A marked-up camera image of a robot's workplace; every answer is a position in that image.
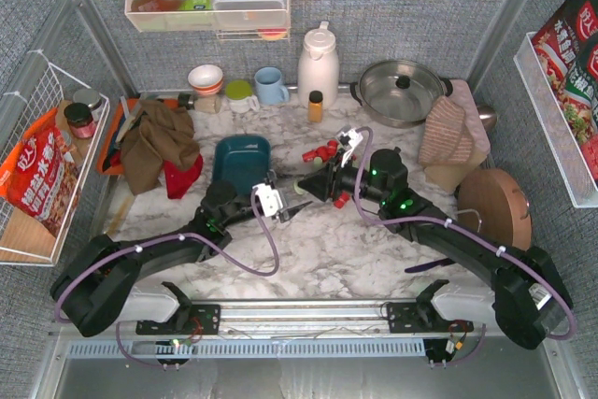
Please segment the brown cloth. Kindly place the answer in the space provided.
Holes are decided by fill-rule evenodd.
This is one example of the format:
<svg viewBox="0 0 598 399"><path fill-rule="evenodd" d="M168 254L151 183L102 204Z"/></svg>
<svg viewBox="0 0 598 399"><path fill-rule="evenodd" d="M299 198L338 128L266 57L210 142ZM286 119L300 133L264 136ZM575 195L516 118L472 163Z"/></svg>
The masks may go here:
<svg viewBox="0 0 598 399"><path fill-rule="evenodd" d="M154 189L164 163L187 171L200 155L190 114L158 100L142 100L135 125L121 142L121 165L134 195Z"/></svg>

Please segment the pink striped towel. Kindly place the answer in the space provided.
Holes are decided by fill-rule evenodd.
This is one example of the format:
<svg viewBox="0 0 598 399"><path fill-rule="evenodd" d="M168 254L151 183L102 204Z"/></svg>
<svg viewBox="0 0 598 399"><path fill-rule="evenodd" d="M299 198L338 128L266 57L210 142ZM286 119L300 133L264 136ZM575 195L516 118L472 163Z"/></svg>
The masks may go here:
<svg viewBox="0 0 598 399"><path fill-rule="evenodd" d="M448 97L440 96L426 117L419 163L422 166L465 164L473 147L465 110Z"/></svg>

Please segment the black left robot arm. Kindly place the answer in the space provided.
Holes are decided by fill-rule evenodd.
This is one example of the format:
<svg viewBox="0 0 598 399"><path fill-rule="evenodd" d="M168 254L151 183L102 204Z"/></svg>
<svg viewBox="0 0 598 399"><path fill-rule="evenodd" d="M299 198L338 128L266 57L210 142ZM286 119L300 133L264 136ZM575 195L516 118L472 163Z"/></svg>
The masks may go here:
<svg viewBox="0 0 598 399"><path fill-rule="evenodd" d="M286 222L309 205L288 207L270 179L248 195L239 194L228 180L216 180L193 218L176 231L133 241L114 241L106 234L90 240L50 288L54 318L74 324L85 337L99 335L119 320L139 280L217 255L256 276L271 277L279 269L279 254L263 219ZM263 228L273 252L274 267L268 271L250 268L224 251L232 241L227 227L252 219Z"/></svg>

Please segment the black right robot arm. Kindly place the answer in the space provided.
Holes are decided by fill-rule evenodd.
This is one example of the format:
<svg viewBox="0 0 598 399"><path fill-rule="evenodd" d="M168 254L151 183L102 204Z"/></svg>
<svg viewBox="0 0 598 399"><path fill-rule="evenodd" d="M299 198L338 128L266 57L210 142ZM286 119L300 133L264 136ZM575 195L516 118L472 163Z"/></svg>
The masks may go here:
<svg viewBox="0 0 598 399"><path fill-rule="evenodd" d="M573 301L550 255L539 247L501 246L449 219L430 200L409 188L399 149L376 150L364 170L336 156L301 178L300 189L322 202L344 193L355 202L375 202L376 225L428 246L486 283L499 329L524 349L545 339L567 340L577 331Z"/></svg>

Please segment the red cloth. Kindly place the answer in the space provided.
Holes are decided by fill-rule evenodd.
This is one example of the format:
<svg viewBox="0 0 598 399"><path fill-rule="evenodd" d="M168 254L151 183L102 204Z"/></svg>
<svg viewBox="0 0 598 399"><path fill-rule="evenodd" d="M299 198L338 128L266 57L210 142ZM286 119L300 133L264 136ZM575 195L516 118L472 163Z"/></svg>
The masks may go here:
<svg viewBox="0 0 598 399"><path fill-rule="evenodd" d="M187 170L178 169L172 162L164 162L164 178L167 197L171 200L181 199L199 179L204 160L201 154L197 155L192 166Z"/></svg>

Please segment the teal storage basket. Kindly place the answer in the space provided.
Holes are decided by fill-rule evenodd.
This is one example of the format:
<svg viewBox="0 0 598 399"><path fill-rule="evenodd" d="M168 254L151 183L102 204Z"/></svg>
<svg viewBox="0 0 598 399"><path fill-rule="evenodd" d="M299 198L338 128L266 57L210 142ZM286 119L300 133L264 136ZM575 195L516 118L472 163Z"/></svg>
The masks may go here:
<svg viewBox="0 0 598 399"><path fill-rule="evenodd" d="M271 165L271 146L260 135L230 135L215 149L212 181L232 183L240 195L250 195L263 182Z"/></svg>

